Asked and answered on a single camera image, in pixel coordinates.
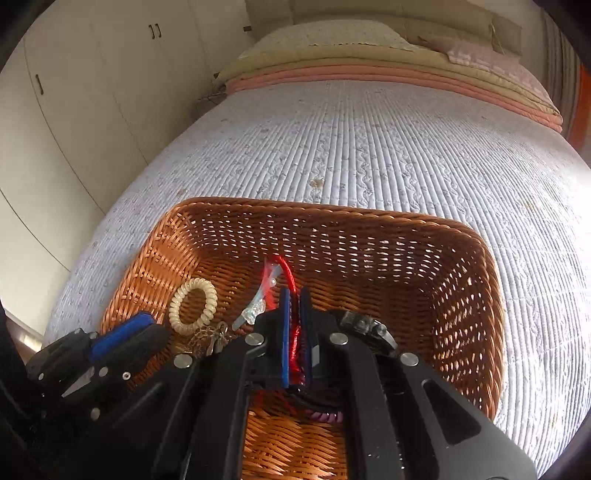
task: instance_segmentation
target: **headboard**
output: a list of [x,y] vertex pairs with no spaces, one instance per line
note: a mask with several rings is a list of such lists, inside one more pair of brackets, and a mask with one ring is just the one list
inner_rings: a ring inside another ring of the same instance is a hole
[[521,56],[521,27],[466,0],[245,0],[257,40],[286,25],[336,18],[377,20],[410,43],[432,34]]

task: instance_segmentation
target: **bracelet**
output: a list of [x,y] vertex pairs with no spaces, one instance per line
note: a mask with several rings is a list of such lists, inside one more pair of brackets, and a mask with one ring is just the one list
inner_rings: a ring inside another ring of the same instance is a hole
[[[205,293],[205,308],[197,321],[193,323],[183,323],[178,315],[181,303],[187,294],[196,288],[203,290]],[[192,335],[204,325],[209,325],[209,322],[213,319],[213,314],[216,313],[216,308],[217,291],[213,284],[204,278],[192,278],[176,291],[173,295],[173,299],[170,301],[170,308],[168,310],[170,326],[179,335]]]

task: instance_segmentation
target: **mattress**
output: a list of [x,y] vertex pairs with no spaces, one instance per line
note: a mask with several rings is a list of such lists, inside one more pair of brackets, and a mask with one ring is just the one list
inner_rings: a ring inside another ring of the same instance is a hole
[[591,403],[591,170],[557,132],[474,98],[353,80],[235,93],[169,145],[97,228],[46,343],[97,329],[157,220],[196,196],[422,212],[493,254],[505,305],[495,423],[544,472]]

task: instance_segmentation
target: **white pillow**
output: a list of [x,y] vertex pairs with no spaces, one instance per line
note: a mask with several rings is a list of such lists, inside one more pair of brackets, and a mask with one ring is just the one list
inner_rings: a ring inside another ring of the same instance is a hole
[[376,45],[416,51],[389,26],[374,20],[321,20],[281,27],[260,39],[240,58],[272,51],[298,50],[310,46]]

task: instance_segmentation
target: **brown woven basket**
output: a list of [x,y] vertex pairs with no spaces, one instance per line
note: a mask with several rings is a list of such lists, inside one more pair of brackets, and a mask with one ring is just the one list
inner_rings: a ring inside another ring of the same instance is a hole
[[[285,256],[314,306],[384,322],[493,419],[501,393],[503,325],[493,259],[461,223],[415,213],[269,200],[195,198],[170,210],[128,268],[102,321],[105,333],[145,310],[168,325],[168,304],[192,277],[217,289],[214,322],[232,323],[253,298],[264,258]],[[181,318],[201,314],[191,292]],[[176,336],[177,345],[183,340]],[[141,382],[170,356],[150,360]],[[280,394],[259,395],[248,422],[243,478],[346,478],[338,424],[316,423]]]

